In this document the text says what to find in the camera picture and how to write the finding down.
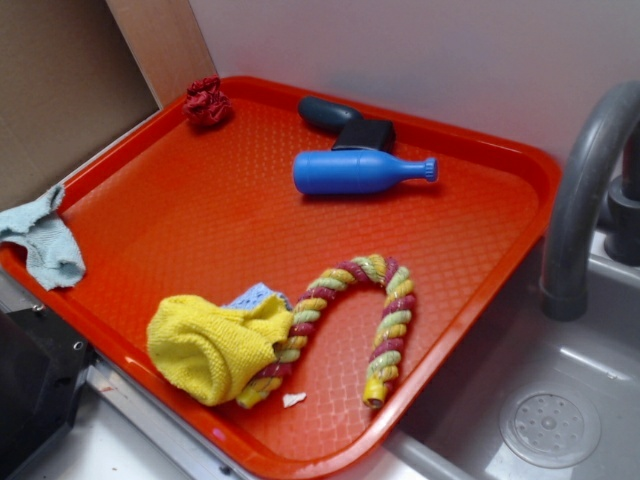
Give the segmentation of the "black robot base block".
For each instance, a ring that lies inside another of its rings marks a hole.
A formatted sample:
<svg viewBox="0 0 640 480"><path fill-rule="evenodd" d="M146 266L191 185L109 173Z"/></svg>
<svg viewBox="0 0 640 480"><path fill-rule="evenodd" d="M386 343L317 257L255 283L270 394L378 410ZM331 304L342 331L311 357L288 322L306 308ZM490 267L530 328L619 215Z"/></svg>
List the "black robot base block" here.
<svg viewBox="0 0 640 480"><path fill-rule="evenodd" d="M74 426L94 351L43 306L1 315L1 477L15 479Z"/></svg>

